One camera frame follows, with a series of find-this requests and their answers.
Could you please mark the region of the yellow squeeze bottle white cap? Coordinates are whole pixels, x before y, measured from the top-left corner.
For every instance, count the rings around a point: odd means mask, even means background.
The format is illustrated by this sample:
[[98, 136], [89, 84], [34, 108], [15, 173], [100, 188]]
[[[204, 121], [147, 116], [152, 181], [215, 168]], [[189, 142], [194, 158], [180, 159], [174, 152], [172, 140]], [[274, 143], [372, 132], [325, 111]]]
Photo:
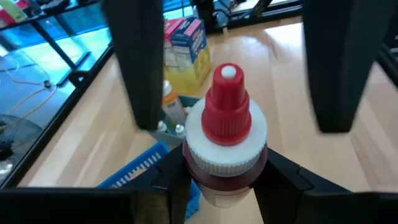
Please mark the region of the yellow squeeze bottle white cap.
[[175, 126], [185, 124], [186, 114], [183, 105], [168, 80], [163, 81], [162, 109]]

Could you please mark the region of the yellow translucent plastic bin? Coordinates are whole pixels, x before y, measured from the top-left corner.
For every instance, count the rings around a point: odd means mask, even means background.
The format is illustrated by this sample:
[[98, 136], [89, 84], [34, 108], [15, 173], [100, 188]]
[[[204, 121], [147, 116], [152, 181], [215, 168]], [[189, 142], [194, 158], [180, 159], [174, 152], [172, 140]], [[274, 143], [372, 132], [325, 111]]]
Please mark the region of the yellow translucent plastic bin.
[[168, 80], [175, 92], [191, 95], [196, 92], [211, 71], [211, 54], [207, 45], [200, 50], [193, 65], [180, 71], [164, 65], [164, 80]]

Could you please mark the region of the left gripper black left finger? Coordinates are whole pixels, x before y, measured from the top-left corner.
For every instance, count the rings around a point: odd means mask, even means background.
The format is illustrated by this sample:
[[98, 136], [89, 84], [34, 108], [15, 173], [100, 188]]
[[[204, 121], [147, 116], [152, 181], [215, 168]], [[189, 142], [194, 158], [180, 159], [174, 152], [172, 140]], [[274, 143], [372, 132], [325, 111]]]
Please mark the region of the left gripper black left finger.
[[191, 176], [182, 145], [124, 187], [133, 192], [133, 224], [184, 224]]

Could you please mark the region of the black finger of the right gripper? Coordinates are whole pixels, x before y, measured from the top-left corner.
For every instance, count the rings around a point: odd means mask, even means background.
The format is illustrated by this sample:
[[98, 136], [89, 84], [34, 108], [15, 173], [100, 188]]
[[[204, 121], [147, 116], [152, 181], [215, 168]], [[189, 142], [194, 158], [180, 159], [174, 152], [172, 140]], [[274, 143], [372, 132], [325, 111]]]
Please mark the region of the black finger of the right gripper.
[[136, 125], [155, 130], [161, 119], [163, 0], [101, 0]]
[[323, 133], [351, 130], [396, 0], [303, 0], [308, 89]]

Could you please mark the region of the blue Frosted Flakes cereal box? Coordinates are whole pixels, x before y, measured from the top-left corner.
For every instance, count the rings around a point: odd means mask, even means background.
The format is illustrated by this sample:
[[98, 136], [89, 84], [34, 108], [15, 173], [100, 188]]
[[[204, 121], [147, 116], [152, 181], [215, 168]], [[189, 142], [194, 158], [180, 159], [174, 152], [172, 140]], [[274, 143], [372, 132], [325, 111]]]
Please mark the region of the blue Frosted Flakes cereal box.
[[171, 35], [171, 43], [180, 71], [190, 68], [206, 47], [203, 21], [195, 16], [186, 17]]

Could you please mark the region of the grey-green plastic bin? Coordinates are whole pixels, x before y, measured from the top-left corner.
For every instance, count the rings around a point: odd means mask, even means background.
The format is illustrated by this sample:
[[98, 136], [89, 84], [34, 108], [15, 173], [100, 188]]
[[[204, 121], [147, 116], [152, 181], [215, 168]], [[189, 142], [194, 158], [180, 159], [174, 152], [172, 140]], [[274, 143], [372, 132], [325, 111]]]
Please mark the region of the grey-green plastic bin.
[[[178, 96], [183, 107], [192, 107], [199, 98], [191, 97], [191, 96]], [[175, 133], [175, 126], [171, 123], [170, 119], [167, 117], [165, 113], [163, 113], [164, 119], [163, 122], [166, 124], [167, 130], [165, 132], [161, 132], [159, 130], [149, 131], [149, 134], [156, 139], [157, 141], [163, 141], [171, 148], [177, 147], [180, 143], [183, 142], [184, 137], [179, 137]]]

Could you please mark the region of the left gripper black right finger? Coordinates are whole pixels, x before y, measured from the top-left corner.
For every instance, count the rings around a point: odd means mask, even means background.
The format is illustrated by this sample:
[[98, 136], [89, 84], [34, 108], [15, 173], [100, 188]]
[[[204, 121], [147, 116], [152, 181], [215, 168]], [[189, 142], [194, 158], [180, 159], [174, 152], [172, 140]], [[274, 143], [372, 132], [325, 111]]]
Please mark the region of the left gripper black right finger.
[[272, 149], [264, 170], [254, 183], [264, 224], [344, 224], [348, 212], [337, 202], [311, 199], [308, 193], [348, 193], [335, 184]]

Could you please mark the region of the small red cardboard box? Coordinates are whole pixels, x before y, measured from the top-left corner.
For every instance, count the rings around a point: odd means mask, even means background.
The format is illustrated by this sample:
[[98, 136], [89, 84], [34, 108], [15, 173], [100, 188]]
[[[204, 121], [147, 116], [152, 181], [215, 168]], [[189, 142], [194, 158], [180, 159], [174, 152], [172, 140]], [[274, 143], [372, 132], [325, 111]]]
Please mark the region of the small red cardboard box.
[[169, 42], [172, 34], [181, 26], [185, 18], [166, 19], [164, 21], [164, 42]]

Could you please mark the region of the black floor fan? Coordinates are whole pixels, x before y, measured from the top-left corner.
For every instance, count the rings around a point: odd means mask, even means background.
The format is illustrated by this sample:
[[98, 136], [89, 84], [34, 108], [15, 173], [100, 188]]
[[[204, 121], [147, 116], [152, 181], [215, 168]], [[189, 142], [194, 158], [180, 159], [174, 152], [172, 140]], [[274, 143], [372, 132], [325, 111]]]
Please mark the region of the black floor fan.
[[43, 129], [17, 116], [0, 114], [0, 185], [10, 176]]

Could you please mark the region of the blue slotted plastic basket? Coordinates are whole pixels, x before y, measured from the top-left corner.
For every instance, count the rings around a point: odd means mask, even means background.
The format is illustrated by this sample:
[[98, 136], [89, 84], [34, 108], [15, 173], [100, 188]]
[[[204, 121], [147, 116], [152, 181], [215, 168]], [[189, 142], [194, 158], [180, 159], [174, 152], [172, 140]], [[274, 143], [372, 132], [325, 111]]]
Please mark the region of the blue slotted plastic basket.
[[[152, 147], [148, 148], [140, 156], [136, 157], [130, 163], [119, 169], [116, 173], [108, 177], [104, 182], [100, 183], [98, 188], [119, 188], [132, 180], [132, 175], [137, 170], [149, 169], [155, 166], [159, 161], [170, 152], [170, 148], [165, 142], [159, 141]], [[201, 191], [196, 183], [192, 180], [190, 186], [190, 196], [185, 212], [185, 221], [190, 219], [196, 212], [200, 210], [199, 199]]]

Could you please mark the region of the small round red-white jar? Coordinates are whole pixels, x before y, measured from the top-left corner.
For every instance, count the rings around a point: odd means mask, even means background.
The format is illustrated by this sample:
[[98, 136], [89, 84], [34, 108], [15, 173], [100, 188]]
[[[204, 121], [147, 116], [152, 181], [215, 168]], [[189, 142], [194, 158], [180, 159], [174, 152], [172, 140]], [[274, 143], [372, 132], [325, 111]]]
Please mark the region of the small round red-white jar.
[[208, 203], [229, 208], [252, 189], [268, 156], [267, 120], [234, 63], [218, 66], [185, 122], [183, 156]]

